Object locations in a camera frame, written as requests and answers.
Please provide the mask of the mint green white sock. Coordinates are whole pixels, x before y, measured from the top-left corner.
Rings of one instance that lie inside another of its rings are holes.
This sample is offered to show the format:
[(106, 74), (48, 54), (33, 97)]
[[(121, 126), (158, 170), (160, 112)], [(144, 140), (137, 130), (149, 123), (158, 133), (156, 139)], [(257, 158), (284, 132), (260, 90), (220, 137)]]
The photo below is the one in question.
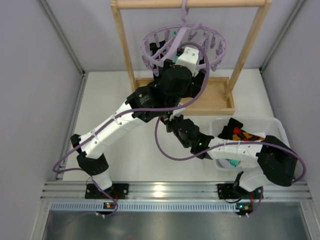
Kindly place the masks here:
[(181, 37), (181, 31), (179, 30), (179, 31), (177, 32), (176, 37), (175, 37), (175, 39), (174, 39), (174, 41), (173, 41), (173, 44), (172, 44), (172, 46), (171, 46), (171, 48), (174, 50), (173, 55), (172, 55), (172, 58), (171, 58), (174, 63), (175, 63), (175, 62), (177, 61), (177, 59), (178, 59), (177, 54), (178, 54), (178, 49), (179, 49), (179, 45), (180, 45), (180, 42), (181, 42), (180, 37)]

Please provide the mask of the black sock grey patch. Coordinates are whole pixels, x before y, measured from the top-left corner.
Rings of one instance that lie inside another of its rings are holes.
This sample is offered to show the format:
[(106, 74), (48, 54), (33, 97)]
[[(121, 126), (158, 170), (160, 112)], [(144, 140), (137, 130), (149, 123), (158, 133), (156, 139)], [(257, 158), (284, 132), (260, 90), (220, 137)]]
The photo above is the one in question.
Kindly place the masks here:
[(157, 51), (164, 46), (165, 43), (166, 43), (165, 40), (160, 41), (160, 42), (159, 42), (159, 46), (157, 46), (157, 44), (156, 44), (155, 42), (151, 42), (151, 43), (149, 44), (150, 55), (151, 55), (151, 56), (155, 55), (155, 54), (157, 53)]

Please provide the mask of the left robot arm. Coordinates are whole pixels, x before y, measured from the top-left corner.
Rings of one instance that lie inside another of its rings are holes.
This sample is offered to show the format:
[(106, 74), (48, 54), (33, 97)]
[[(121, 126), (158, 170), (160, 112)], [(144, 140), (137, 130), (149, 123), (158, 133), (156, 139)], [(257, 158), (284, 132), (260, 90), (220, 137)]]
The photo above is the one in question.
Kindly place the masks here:
[(131, 130), (157, 117), (164, 117), (168, 130), (178, 134), (183, 118), (170, 118), (183, 109), (182, 99), (190, 98), (193, 103), (203, 93), (208, 80), (205, 69), (193, 70), (186, 63), (166, 60), (160, 75), (133, 91), (107, 120), (86, 134), (71, 136), (80, 169), (91, 176), (101, 190), (110, 189), (113, 183), (105, 150)]

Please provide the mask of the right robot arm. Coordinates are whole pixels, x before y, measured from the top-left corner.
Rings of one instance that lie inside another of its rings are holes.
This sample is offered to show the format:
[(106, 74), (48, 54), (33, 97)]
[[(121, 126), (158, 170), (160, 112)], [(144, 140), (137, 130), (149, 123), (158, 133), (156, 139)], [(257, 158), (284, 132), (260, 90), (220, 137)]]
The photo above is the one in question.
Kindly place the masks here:
[(174, 134), (191, 156), (201, 160), (235, 160), (252, 164), (250, 170), (240, 171), (233, 183), (237, 197), (258, 188), (274, 184), (290, 187), (298, 158), (286, 144), (273, 135), (265, 137), (242, 130), (243, 124), (231, 118), (218, 136), (206, 135), (183, 115), (160, 118), (168, 133)]

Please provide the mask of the red yellow argyle sock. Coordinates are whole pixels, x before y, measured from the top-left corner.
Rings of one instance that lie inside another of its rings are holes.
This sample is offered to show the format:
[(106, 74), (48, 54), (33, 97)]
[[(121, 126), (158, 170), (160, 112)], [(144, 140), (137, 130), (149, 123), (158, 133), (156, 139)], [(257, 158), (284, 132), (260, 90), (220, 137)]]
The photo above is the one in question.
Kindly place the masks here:
[(264, 137), (248, 133), (242, 129), (243, 126), (244, 124), (240, 121), (230, 118), (227, 125), (223, 127), (222, 132), (218, 135), (218, 137), (224, 140), (245, 142), (263, 141), (265, 139)]

